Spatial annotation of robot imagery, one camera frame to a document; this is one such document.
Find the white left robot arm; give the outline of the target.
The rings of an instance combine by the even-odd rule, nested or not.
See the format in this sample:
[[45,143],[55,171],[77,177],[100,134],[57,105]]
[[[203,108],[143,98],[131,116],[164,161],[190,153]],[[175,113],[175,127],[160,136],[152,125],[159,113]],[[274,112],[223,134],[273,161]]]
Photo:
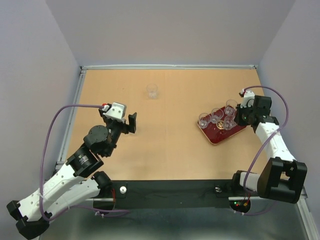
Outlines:
[[100,110],[106,125],[92,127],[83,144],[47,182],[22,200],[13,200],[6,208],[16,220],[18,232],[27,240],[43,234],[62,212],[96,197],[115,196],[112,180],[98,169],[102,157],[110,157],[121,134],[135,133],[137,114],[128,116],[122,110]]

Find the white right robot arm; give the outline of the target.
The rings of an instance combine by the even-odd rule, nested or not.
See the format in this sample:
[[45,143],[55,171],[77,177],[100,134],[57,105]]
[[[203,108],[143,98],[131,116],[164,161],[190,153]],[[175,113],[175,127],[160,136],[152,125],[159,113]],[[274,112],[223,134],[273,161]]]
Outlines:
[[279,122],[271,116],[272,99],[247,91],[236,106],[238,126],[251,126],[265,150],[268,162],[263,171],[237,171],[230,182],[231,192],[242,195],[252,191],[259,197],[295,204],[303,190],[308,168],[290,153],[280,133]]

